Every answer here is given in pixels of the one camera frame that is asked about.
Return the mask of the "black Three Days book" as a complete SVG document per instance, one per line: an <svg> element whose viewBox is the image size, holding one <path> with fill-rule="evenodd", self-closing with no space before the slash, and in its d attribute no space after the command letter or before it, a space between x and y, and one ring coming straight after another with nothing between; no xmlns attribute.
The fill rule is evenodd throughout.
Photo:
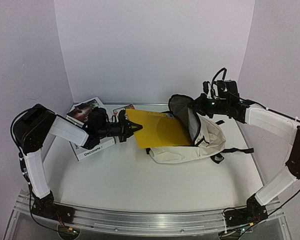
<svg viewBox="0 0 300 240"><path fill-rule="evenodd" d="M66 114L66 118L76 123L83 124L88 120L89 114L96 108L97 106L82 103L74 106L71 111Z"/></svg>

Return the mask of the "beige canvas backpack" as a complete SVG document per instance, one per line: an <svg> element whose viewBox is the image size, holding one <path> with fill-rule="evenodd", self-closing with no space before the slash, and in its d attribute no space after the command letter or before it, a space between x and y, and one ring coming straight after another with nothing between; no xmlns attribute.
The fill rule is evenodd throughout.
<svg viewBox="0 0 300 240"><path fill-rule="evenodd" d="M170 99L173 96L184 96L184 98L194 100L181 94L174 94ZM219 127L223 123L222 121L213 122L208 120L189 107L179 108L177 111L169 109L169 111L188 130L192 145L147 148L147 155L158 164L181 164L205 158L210 158L214 163L220 164L224 160L222 154L234 152L254 153L253 148L226 148L226 137Z"/></svg>

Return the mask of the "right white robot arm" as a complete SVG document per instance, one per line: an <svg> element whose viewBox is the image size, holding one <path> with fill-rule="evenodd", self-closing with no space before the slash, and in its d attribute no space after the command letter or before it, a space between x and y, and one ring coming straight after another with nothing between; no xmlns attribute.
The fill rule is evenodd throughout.
<svg viewBox="0 0 300 240"><path fill-rule="evenodd" d="M294 182L300 180L300 120L269 109L260 103L227 93L222 97L209 98L201 94L191 105L203 116L225 115L229 118L261 129L262 137L257 139L258 157L281 163L282 168L260 190L247 201L254 209L267 205Z"/></svg>

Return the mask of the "white Decorate furniture book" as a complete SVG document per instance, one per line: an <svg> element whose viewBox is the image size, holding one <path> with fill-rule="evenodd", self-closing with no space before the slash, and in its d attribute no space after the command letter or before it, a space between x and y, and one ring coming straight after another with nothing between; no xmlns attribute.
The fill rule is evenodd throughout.
<svg viewBox="0 0 300 240"><path fill-rule="evenodd" d="M100 144L96 145L92 149L85 149L82 146L79 146L73 142L70 142L72 150L78 161L84 160L87 157L95 155L113 145L115 145L116 140L114 137L106 137L100 140Z"/></svg>

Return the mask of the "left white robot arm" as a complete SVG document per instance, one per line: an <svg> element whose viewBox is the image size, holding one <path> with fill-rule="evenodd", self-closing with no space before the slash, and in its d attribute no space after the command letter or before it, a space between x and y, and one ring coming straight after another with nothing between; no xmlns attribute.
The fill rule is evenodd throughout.
<svg viewBox="0 0 300 240"><path fill-rule="evenodd" d="M42 104L36 104L14 117L10 125L10 136L18 149L22 174L29 189L35 197L41 199L37 204L38 210L45 217L52 218L58 210L56 204L46 198L52 191L42 159L42 150L48 140L61 138L91 150L105 138L116 137L119 142L126 142L142 129L141 124L126 118L125 110L121 110L114 120L110 120L106 109L97 107L79 125Z"/></svg>

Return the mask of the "yellow plastic folder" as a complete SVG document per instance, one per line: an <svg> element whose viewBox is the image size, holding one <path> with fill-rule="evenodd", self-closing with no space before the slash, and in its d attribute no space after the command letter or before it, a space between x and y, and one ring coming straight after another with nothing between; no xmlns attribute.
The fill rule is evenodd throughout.
<svg viewBox="0 0 300 240"><path fill-rule="evenodd" d="M127 109L126 114L131 122L142 126L134 133L141 149L192 145L186 127L170 113Z"/></svg>

